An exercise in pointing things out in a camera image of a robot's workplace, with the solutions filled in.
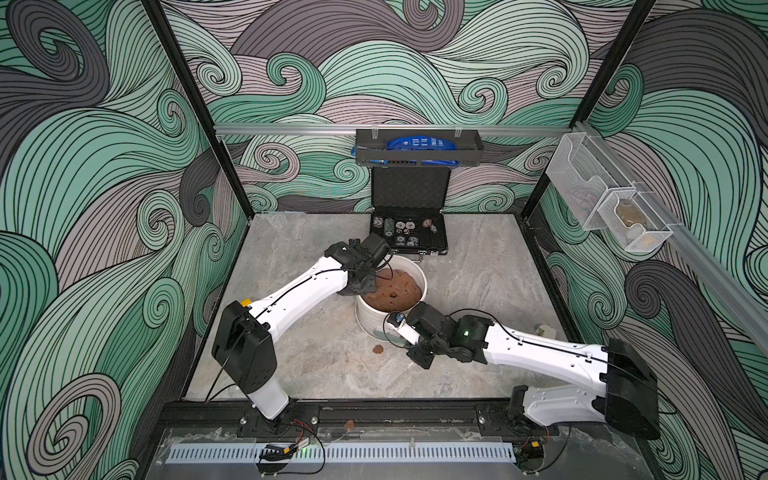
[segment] white cable tray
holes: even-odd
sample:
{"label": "white cable tray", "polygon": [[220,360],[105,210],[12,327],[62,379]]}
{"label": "white cable tray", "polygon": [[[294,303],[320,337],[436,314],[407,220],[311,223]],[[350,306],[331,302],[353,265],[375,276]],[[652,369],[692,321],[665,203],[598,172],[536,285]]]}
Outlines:
{"label": "white cable tray", "polygon": [[[177,443],[170,447],[165,462],[253,463],[264,446],[266,443]],[[323,451],[310,445],[290,462],[322,463]],[[326,463],[408,462],[514,463],[515,454],[506,442],[337,442],[326,446]]]}

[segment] open case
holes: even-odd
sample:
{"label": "open case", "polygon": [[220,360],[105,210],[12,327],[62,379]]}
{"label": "open case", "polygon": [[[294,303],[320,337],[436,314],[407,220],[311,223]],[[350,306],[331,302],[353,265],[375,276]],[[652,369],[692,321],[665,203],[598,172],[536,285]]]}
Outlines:
{"label": "open case", "polygon": [[442,208],[450,177],[448,167],[372,167],[371,233],[395,253],[445,255]]}

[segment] aluminum rail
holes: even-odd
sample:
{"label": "aluminum rail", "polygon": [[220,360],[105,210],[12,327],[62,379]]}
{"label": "aluminum rail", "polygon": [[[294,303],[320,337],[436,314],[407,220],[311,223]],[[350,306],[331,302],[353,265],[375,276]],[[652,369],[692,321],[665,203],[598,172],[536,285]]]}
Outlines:
{"label": "aluminum rail", "polygon": [[605,170],[622,187],[636,187],[640,209],[650,214],[651,221],[666,224],[672,230],[667,242],[672,244],[685,263],[704,282],[718,302],[749,333],[760,350],[768,356],[768,315],[761,306],[737,281],[709,250],[650,192],[646,184],[632,171],[627,163],[613,153],[603,137],[589,124],[577,122],[574,131],[586,133],[597,147],[590,152],[605,167]]}
{"label": "aluminum rail", "polygon": [[516,125],[417,125],[417,124],[311,124],[311,123],[243,123],[230,122],[214,124],[216,135],[354,135],[356,130],[384,129],[413,130],[477,130],[484,137],[561,137],[571,133],[568,127],[529,127]]}

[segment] swirl pattern wallpaper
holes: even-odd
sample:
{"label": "swirl pattern wallpaper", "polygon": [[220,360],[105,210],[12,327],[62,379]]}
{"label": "swirl pattern wallpaper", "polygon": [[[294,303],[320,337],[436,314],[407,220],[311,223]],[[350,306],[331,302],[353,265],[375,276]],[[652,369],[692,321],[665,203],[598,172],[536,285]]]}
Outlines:
{"label": "swirl pattern wallpaper", "polygon": [[[768,10],[672,7],[652,11],[590,123],[768,310]],[[711,286],[669,245],[632,254],[583,231],[553,187],[531,224],[585,341],[626,339],[658,374],[650,444],[667,478],[768,478],[768,359]]]}
{"label": "swirl pattern wallpaper", "polygon": [[0,2],[2,474],[133,478],[246,218],[139,0]]}
{"label": "swirl pattern wallpaper", "polygon": [[[633,0],[164,0],[216,122],[567,126]],[[447,212],[516,212],[554,138],[485,138]],[[231,135],[256,211],[362,212],[354,137]]]}

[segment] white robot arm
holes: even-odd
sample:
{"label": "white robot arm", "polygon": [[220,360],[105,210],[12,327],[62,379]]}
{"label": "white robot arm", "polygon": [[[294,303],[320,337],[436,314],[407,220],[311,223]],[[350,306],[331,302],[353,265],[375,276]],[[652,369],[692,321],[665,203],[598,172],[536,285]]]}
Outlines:
{"label": "white robot arm", "polygon": [[[334,293],[375,291],[374,274],[387,247],[375,234],[362,243],[336,243],[310,269],[275,293],[224,309],[213,356],[265,418],[290,404],[274,377],[274,342],[304,313]],[[608,347],[559,342],[506,329],[473,315],[453,319],[426,303],[388,321],[411,344],[408,357],[428,369],[434,355],[460,362],[512,365],[568,383],[549,389],[515,387],[518,416],[539,425],[607,422],[641,438],[658,437],[656,377],[626,343]]]}

